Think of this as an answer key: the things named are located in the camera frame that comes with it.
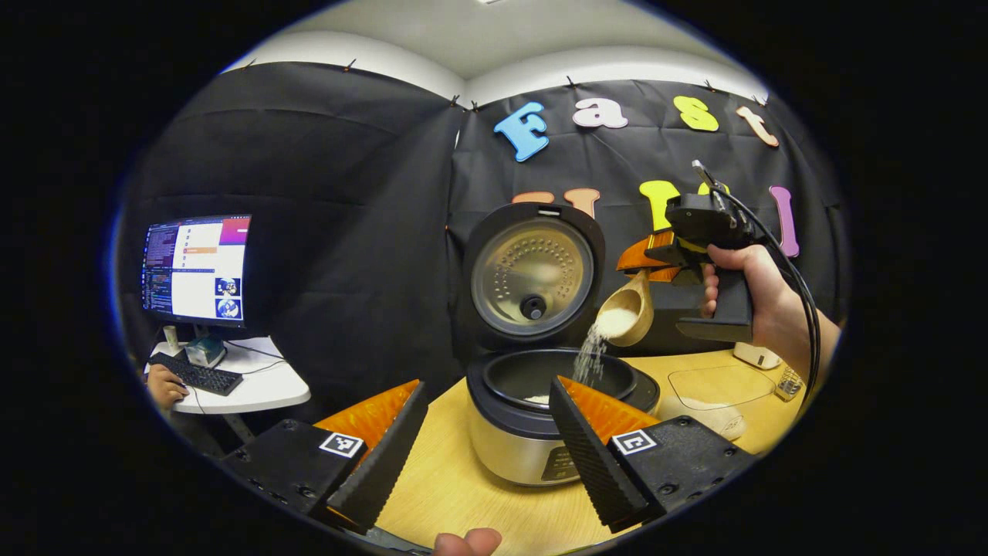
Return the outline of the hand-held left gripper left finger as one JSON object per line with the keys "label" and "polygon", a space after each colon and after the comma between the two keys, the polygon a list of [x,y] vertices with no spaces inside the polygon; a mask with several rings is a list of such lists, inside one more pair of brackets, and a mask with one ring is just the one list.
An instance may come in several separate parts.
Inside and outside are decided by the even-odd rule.
{"label": "hand-held left gripper left finger", "polygon": [[248,488],[311,520],[366,534],[384,509],[429,402],[415,379],[315,425],[282,420],[222,459]]}

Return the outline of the wooden spoon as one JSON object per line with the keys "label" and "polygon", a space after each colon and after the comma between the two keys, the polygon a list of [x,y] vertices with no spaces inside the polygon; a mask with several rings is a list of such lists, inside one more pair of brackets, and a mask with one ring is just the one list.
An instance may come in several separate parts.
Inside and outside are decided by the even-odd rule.
{"label": "wooden spoon", "polygon": [[654,307],[645,269],[611,294],[595,320],[595,330],[615,346],[631,346],[645,338],[653,323]]}

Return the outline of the clear plastic container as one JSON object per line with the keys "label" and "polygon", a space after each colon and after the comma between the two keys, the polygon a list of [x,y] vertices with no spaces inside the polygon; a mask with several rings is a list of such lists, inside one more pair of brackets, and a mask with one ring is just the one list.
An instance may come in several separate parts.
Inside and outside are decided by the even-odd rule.
{"label": "clear plastic container", "polygon": [[729,441],[748,432],[750,415],[775,390],[765,373],[742,364],[674,371],[668,380],[656,418],[687,416]]}

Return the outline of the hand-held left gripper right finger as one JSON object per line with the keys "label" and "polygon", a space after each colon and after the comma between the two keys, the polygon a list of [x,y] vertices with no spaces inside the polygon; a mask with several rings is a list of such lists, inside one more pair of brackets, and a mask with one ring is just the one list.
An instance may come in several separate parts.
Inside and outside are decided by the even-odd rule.
{"label": "hand-held left gripper right finger", "polygon": [[657,420],[561,375],[548,405],[597,517],[614,534],[685,509],[756,463],[691,416]]}

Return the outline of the black keyboard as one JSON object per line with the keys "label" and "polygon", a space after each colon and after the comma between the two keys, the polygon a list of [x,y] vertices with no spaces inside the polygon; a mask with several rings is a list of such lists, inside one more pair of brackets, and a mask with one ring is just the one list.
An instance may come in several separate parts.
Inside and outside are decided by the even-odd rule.
{"label": "black keyboard", "polygon": [[187,387],[215,395],[229,395],[243,383],[243,377],[239,373],[195,365],[163,352],[153,353],[147,363],[161,364],[177,375]]}

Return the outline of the black backdrop cloth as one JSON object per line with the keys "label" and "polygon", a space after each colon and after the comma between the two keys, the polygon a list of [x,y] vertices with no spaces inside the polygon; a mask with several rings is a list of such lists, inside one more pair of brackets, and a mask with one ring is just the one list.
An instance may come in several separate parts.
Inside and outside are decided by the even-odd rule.
{"label": "black backdrop cloth", "polygon": [[701,161],[776,237],[819,310],[846,319],[850,211],[832,165],[783,101],[627,79],[534,90],[465,110],[395,79],[316,63],[216,77],[139,156],[116,233],[121,341],[138,368],[161,317],[140,275],[151,225],[247,214],[244,337],[269,337],[308,384],[315,422],[419,378],[458,383],[469,339],[455,311],[472,228],[516,196],[599,193],[601,294],[643,239],[667,181],[699,189]]}

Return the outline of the black silver rice cooker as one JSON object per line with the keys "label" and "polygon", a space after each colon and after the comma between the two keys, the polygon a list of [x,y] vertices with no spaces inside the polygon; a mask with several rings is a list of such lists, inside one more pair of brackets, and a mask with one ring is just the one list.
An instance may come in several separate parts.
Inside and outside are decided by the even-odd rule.
{"label": "black silver rice cooker", "polygon": [[470,440],[498,478],[578,479],[548,395],[554,377],[573,376],[605,253],[600,226],[567,205],[504,205],[470,233],[456,330],[467,347]]}

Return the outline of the white side table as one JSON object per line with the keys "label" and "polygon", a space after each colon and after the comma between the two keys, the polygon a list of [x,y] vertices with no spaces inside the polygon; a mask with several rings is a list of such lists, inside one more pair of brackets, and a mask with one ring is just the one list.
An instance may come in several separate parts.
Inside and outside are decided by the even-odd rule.
{"label": "white side table", "polygon": [[255,430],[243,422],[244,414],[284,409],[310,400],[310,387],[283,359],[268,337],[225,341],[226,355],[218,369],[242,376],[232,393],[218,395],[187,382],[188,394],[168,413],[187,439],[205,448],[228,452],[253,439]]}

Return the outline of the computer monitor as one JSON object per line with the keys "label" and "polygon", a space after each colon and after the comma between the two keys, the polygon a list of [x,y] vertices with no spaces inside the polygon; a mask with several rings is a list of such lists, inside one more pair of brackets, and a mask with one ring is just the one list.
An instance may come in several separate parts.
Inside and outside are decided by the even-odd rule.
{"label": "computer monitor", "polygon": [[243,330],[248,214],[168,219],[146,229],[144,312],[163,324]]}

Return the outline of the small teal box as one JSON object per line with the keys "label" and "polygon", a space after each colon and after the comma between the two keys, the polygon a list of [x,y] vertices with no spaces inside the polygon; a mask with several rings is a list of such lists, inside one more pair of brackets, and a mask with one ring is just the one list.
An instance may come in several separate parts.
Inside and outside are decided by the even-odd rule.
{"label": "small teal box", "polygon": [[196,337],[184,346],[188,362],[205,368],[215,368],[227,355],[225,342],[213,334]]}

